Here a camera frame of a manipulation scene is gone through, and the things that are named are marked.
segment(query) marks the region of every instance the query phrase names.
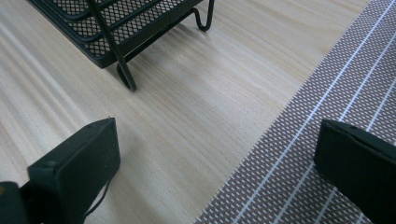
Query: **black metal rack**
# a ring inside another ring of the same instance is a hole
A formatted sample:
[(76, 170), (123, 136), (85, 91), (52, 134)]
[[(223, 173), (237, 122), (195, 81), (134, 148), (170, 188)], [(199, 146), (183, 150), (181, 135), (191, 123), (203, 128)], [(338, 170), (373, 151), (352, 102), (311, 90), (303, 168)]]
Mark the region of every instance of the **black metal rack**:
[(192, 13), (199, 29), (207, 31), (215, 4), (209, 0), (202, 25), (195, 6), (203, 0), (28, 1), (97, 66), (118, 62), (120, 79), (131, 91), (136, 85), (126, 63)]

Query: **curved metal foot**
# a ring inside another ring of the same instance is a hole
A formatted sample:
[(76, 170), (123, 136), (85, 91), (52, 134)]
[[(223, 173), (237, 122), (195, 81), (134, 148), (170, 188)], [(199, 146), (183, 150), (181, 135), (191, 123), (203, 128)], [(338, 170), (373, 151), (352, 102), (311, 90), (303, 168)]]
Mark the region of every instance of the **curved metal foot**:
[(202, 25), (201, 16), (199, 14), (198, 9), (196, 8), (193, 9), (198, 28), (204, 32), (208, 31), (210, 29), (210, 25), (212, 24), (214, 6), (215, 6), (215, 0), (209, 0), (209, 9), (207, 11), (206, 25)]
[(122, 83), (128, 88), (130, 91), (136, 91), (136, 83), (134, 82), (134, 78), (131, 75), (131, 71), (127, 67), (126, 63), (124, 66), (117, 64), (117, 73), (122, 81)]

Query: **striped placemat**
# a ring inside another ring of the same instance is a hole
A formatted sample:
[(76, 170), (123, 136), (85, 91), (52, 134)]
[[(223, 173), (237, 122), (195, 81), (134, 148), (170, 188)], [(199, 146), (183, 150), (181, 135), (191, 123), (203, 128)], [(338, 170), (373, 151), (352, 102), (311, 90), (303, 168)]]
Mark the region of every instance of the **striped placemat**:
[(322, 119), (396, 144), (396, 4), (372, 1), (196, 223), (370, 223), (313, 163)]

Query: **light wood surface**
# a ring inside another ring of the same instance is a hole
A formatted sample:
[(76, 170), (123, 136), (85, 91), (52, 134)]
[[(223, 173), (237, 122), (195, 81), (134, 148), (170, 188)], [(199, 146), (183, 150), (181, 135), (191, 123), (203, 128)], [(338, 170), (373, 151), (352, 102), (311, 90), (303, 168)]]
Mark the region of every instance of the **light wood surface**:
[(21, 186), (111, 116), (121, 168), (86, 223), (193, 222), (367, 2), (217, 1), (207, 33), (187, 18), (129, 62), (131, 93), (27, 2), (0, 1), (0, 181)]

